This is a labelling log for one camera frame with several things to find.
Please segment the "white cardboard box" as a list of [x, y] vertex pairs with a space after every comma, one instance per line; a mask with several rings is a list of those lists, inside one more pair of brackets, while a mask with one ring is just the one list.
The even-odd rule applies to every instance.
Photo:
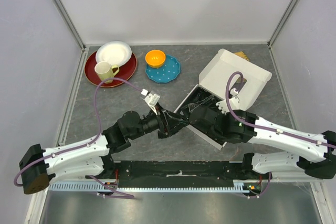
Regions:
[[226, 49], [220, 49], [201, 71], [198, 76], [198, 84], [188, 95], [196, 87], [202, 87], [224, 100], [226, 99], [226, 87], [228, 87], [228, 97], [230, 90], [236, 88], [239, 91], [240, 110], [246, 111], [254, 104], [271, 77], [272, 73], [262, 67], [242, 59]]

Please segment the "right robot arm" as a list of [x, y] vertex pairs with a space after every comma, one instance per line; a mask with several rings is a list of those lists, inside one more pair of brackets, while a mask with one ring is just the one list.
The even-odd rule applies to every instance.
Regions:
[[240, 166], [245, 178], [301, 170], [318, 179], [335, 176], [333, 131], [321, 134], [300, 132], [242, 110], [228, 112], [205, 105], [190, 105], [188, 111], [190, 125], [217, 143], [261, 144], [281, 150], [271, 154], [245, 154]]

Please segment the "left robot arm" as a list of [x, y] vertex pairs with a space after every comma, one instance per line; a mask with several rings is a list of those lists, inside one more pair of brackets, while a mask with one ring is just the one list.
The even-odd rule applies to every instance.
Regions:
[[183, 116], [165, 109], [150, 111], [146, 116], [128, 111], [113, 126], [86, 140], [53, 148], [30, 146], [19, 162], [20, 171], [15, 177], [22, 182], [14, 184], [30, 195], [67, 178], [90, 175], [111, 178], [115, 173], [111, 154], [125, 150], [131, 140], [153, 131], [159, 138], [167, 138], [188, 124]]

